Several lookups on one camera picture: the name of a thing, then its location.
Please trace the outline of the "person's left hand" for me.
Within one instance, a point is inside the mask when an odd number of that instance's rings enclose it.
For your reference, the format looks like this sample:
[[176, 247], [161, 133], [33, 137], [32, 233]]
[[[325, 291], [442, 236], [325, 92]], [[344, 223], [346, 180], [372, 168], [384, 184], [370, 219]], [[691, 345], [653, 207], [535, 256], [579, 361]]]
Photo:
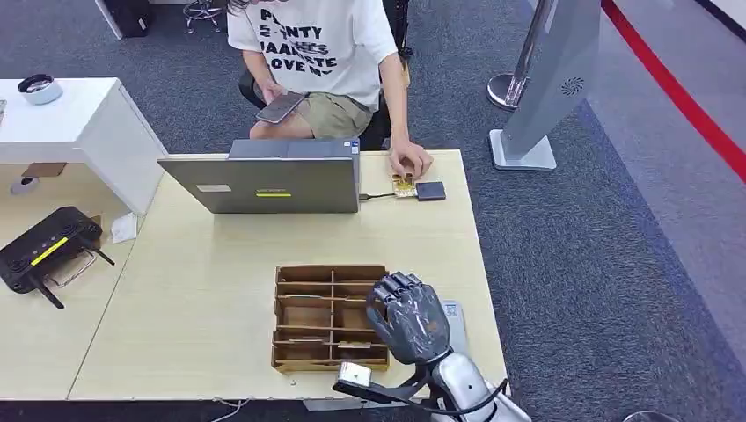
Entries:
[[401, 178], [419, 179], [428, 172], [433, 162], [434, 158], [420, 145], [408, 140], [391, 139], [389, 163]]

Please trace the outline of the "person's right hand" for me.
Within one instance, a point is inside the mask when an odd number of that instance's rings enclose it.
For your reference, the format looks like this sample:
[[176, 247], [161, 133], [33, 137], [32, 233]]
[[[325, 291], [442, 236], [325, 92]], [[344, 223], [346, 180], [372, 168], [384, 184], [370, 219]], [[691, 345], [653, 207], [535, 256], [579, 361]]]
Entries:
[[276, 98], [283, 96], [288, 92], [272, 77], [259, 80], [257, 82], [257, 86], [259, 87], [262, 97], [264, 98], [264, 102], [267, 105], [271, 104]]

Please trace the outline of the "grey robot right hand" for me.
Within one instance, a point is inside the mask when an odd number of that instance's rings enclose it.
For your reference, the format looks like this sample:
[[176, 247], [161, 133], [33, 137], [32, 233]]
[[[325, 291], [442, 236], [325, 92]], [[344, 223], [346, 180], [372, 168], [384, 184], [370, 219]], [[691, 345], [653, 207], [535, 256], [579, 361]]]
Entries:
[[366, 298], [366, 315], [394, 358], [423, 365], [451, 351], [450, 324], [432, 286], [415, 274], [385, 275]]

